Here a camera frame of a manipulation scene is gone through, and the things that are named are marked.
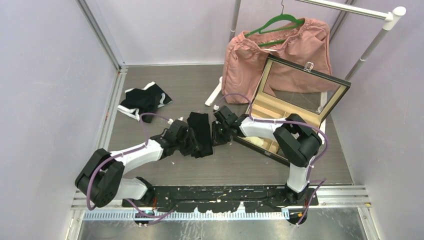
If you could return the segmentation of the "plain black underwear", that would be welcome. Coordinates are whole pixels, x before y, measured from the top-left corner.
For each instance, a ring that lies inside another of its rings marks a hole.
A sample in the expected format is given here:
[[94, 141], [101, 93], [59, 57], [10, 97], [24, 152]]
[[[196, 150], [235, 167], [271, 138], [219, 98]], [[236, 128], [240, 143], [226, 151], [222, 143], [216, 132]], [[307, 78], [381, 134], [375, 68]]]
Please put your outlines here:
[[197, 159], [212, 155], [213, 145], [209, 115], [207, 113], [191, 112], [187, 123], [193, 129], [196, 140], [200, 145], [199, 150], [191, 156]]

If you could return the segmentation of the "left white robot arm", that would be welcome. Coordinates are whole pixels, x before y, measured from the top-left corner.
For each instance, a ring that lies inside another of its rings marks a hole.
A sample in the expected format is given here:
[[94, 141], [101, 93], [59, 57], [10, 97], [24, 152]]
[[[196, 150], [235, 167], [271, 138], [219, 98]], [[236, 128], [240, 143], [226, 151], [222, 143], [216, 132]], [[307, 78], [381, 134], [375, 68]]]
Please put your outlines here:
[[173, 120], [169, 128], [144, 143], [121, 151], [97, 149], [74, 184], [85, 194], [89, 210], [102, 208], [113, 200], [129, 200], [147, 207], [155, 198], [153, 186], [142, 177], [124, 178], [124, 175], [147, 163], [167, 158], [175, 151], [187, 156], [199, 149], [193, 128], [182, 120]]

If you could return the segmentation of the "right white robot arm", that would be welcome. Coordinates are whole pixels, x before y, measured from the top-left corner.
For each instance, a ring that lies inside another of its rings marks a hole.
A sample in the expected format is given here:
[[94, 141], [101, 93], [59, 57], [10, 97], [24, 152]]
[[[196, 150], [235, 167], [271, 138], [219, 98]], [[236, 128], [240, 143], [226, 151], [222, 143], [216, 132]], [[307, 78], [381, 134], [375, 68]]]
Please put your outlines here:
[[258, 137], [277, 142], [283, 156], [289, 162], [289, 177], [284, 186], [286, 200], [298, 205], [306, 197], [310, 183], [310, 171], [326, 134], [310, 125], [300, 115], [292, 113], [287, 118], [258, 118], [248, 114], [237, 116], [227, 106], [213, 107], [213, 115], [220, 124], [222, 136], [236, 138]]

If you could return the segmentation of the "cream rolled underwear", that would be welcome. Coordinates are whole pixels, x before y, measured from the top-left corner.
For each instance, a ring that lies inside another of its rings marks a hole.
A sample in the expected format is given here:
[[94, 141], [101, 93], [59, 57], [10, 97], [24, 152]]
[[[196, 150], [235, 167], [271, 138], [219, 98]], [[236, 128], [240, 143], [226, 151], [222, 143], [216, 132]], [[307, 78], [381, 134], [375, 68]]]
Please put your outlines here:
[[257, 137], [257, 136], [250, 136], [250, 137], [246, 137], [245, 139], [248, 142], [250, 142], [250, 143], [252, 143], [256, 146], [259, 146], [259, 147], [262, 147], [264, 145], [264, 140], [260, 137]]

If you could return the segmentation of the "black white-trimmed underwear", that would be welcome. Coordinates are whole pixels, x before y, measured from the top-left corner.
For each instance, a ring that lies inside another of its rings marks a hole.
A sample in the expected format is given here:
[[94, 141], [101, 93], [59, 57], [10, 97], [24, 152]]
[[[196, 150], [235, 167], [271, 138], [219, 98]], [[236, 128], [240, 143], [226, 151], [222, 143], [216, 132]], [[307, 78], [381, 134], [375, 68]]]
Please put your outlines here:
[[117, 110], [124, 115], [144, 123], [151, 123], [153, 115], [144, 113], [158, 112], [158, 109], [170, 104], [172, 98], [154, 81], [148, 83], [144, 88], [130, 88], [124, 91], [125, 99], [120, 102]]

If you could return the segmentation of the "black compartment storage box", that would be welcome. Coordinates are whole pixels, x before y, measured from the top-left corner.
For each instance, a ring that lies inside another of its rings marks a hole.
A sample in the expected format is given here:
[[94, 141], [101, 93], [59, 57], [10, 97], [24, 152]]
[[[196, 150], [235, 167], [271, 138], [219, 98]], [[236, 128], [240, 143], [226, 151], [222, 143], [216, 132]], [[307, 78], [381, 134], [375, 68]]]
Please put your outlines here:
[[287, 119], [299, 115], [307, 124], [326, 130], [326, 119], [350, 89], [349, 81], [269, 54], [246, 112], [254, 118]]

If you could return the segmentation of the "pink hanging shorts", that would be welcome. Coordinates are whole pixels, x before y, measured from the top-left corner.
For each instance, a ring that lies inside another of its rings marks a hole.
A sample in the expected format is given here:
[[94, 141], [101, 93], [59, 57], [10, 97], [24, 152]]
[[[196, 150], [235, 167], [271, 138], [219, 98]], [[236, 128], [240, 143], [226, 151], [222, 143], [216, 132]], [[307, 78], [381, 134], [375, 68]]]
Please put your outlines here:
[[281, 30], [254, 33], [242, 31], [228, 43], [222, 70], [221, 92], [229, 104], [246, 104], [252, 100], [268, 55], [332, 75], [330, 62], [330, 26], [324, 21], [303, 18], [300, 26], [293, 22]]

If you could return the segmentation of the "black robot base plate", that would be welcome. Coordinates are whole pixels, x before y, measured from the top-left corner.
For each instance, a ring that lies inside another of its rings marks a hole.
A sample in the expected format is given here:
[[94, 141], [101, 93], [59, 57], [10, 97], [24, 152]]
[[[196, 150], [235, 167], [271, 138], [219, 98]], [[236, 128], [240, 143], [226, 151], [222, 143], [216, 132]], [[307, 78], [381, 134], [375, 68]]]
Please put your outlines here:
[[314, 189], [309, 188], [299, 200], [283, 185], [182, 185], [153, 186], [140, 200], [132, 202], [141, 208], [177, 213], [234, 213], [241, 206], [247, 213], [272, 213], [285, 207], [303, 209], [319, 204]]

